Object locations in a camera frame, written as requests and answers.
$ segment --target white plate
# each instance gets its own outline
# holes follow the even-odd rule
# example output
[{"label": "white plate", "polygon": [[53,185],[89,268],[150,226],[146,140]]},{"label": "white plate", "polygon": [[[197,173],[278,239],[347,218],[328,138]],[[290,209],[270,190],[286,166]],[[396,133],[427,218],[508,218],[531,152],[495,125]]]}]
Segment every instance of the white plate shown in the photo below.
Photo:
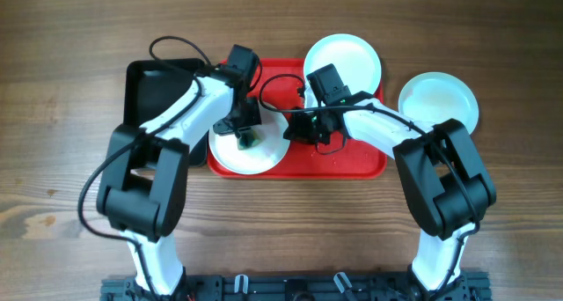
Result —
[{"label": "white plate", "polygon": [[289,148],[283,139],[288,121],[282,113],[271,112],[260,106],[261,125],[252,126],[260,142],[246,150],[239,150],[234,135],[219,136],[209,130],[209,148],[223,167],[239,174],[258,174],[274,168],[282,161]]},{"label": "white plate", "polygon": [[398,111],[416,121],[461,121],[469,133],[477,127],[479,107],[473,92],[460,79],[442,72],[427,72],[405,84],[398,96]]},{"label": "white plate", "polygon": [[[374,94],[381,82],[381,62],[376,50],[360,37],[338,33],[319,40],[305,57],[305,81],[308,74],[330,63],[352,94],[360,91]],[[306,84],[305,107],[317,106],[309,82]]]}]

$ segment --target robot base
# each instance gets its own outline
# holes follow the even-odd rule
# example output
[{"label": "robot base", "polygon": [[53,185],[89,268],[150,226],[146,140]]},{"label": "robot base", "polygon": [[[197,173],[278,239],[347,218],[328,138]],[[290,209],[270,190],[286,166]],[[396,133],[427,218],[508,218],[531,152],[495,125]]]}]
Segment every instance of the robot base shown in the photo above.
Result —
[{"label": "robot base", "polygon": [[[254,276],[224,278],[219,275],[182,276],[172,297],[192,301],[402,301],[424,297],[409,285],[407,272],[350,275],[352,288],[340,293],[331,276]],[[490,301],[487,273],[462,271],[459,280],[436,301]],[[100,301],[151,301],[135,277],[102,281]]]}]

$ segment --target black container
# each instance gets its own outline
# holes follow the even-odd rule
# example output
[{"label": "black container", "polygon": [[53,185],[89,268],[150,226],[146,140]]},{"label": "black container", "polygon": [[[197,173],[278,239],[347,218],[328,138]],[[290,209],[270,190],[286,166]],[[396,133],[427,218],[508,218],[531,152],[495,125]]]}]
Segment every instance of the black container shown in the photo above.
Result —
[{"label": "black container", "polygon": [[[188,71],[204,66],[201,59],[195,58],[166,61]],[[130,63],[125,80],[123,123],[138,127],[159,116],[187,92],[192,81],[193,75],[168,69],[152,60]],[[190,166],[204,165],[208,158],[208,136],[190,149]]]}]

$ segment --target wooden table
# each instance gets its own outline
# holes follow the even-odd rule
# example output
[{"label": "wooden table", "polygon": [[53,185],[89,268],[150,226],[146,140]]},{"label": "wooden table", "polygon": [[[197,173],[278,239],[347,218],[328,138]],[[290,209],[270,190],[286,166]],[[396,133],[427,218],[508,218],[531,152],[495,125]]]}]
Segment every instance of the wooden table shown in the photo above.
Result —
[{"label": "wooden table", "polygon": [[[0,0],[0,299],[97,299],[134,272],[122,243],[77,221],[79,189],[121,122],[125,69],[158,36],[213,62],[233,43],[304,57],[332,33],[367,40],[385,100],[425,71],[474,91],[472,135],[498,188],[462,265],[495,300],[563,298],[561,0]],[[193,57],[179,43],[161,56]],[[108,230],[87,199],[87,216]],[[179,257],[189,274],[404,270],[419,237],[392,161],[375,180],[223,180],[190,171]]]}]

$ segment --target wood grain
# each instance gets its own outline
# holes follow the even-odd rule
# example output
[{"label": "wood grain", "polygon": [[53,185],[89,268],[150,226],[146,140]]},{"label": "wood grain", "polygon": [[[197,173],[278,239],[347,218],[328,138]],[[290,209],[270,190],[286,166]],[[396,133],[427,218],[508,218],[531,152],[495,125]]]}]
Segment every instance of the wood grain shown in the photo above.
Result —
[{"label": "wood grain", "polygon": [[[367,40],[396,107],[439,70],[474,91],[473,134],[498,189],[463,259],[495,300],[563,299],[561,0],[0,0],[0,299],[97,299],[134,272],[78,223],[78,192],[121,122],[125,68],[176,34],[212,61],[233,43],[303,57],[331,33]],[[190,57],[179,44],[161,56]],[[401,270],[416,252],[395,165],[370,181],[223,180],[191,170],[179,256],[189,274]],[[87,199],[87,216],[109,230]]]}]

